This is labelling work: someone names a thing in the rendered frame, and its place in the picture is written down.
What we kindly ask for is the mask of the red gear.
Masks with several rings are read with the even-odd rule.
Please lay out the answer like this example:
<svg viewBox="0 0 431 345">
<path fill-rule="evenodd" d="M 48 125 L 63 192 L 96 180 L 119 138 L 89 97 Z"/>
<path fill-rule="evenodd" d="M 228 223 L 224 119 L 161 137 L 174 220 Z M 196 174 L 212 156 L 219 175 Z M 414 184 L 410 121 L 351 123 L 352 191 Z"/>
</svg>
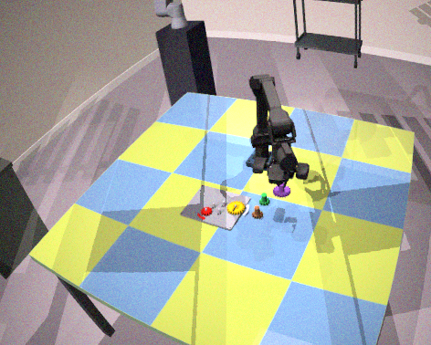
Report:
<svg viewBox="0 0 431 345">
<path fill-rule="evenodd" d="M 207 208 L 207 207 L 206 207 L 206 209 L 207 209 L 207 211 L 205 211 L 205 208 L 204 208 L 204 209 L 202 209 L 202 211 L 201 211 L 201 214 L 202 214 L 202 215 L 204 215 L 204 216 L 205 216 L 205 215 L 206 215 L 206 216 L 208 216 L 208 215 L 212 214 L 212 209 L 211 209 L 211 208 L 209 208 L 209 207 Z"/>
</svg>

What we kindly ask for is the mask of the brown gear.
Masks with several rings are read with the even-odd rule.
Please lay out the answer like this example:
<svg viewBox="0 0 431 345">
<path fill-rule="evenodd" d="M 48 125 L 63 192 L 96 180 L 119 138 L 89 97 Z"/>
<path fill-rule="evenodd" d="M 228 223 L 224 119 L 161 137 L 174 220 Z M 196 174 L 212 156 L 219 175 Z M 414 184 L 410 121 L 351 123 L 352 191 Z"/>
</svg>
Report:
<svg viewBox="0 0 431 345">
<path fill-rule="evenodd" d="M 254 207 L 254 211 L 252 211 L 252 213 L 251 213 L 251 215 L 252 215 L 252 217 L 254 217 L 254 218 L 259 218 L 260 219 L 260 217 L 262 217 L 262 215 L 263 215 L 263 212 L 262 211 L 260 211 L 259 210 L 259 206 L 255 206 Z"/>
</svg>

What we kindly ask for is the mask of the green gear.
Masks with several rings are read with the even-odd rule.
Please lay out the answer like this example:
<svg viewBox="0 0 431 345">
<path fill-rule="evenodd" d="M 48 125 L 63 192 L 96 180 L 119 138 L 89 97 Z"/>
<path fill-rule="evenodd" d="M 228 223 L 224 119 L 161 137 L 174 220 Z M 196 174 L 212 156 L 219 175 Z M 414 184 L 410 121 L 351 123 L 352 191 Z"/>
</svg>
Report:
<svg viewBox="0 0 431 345">
<path fill-rule="evenodd" d="M 270 200 L 267 198 L 267 194 L 266 193 L 262 193 L 260 200 L 258 200 L 258 204 L 260 204 L 260 205 L 267 205 L 268 203 L 270 203 Z"/>
</svg>

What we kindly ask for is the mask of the purple gear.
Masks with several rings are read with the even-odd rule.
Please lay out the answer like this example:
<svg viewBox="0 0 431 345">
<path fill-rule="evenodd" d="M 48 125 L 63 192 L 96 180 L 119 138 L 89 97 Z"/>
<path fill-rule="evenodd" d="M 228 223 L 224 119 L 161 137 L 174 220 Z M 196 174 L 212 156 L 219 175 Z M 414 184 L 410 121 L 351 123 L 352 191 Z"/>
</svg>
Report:
<svg viewBox="0 0 431 345">
<path fill-rule="evenodd" d="M 283 183 L 284 184 L 284 183 Z M 283 186 L 283 184 L 282 185 L 280 185 L 279 187 L 274 187 L 274 189 L 273 189 L 273 195 L 275 195 L 275 197 L 281 197 L 281 198 L 283 198 L 283 197 L 285 197 L 286 198 L 286 196 L 288 196 L 288 195 L 290 195 L 291 194 L 291 190 L 290 190 L 290 188 L 286 185 L 286 187 L 284 188 L 284 186 Z"/>
</svg>

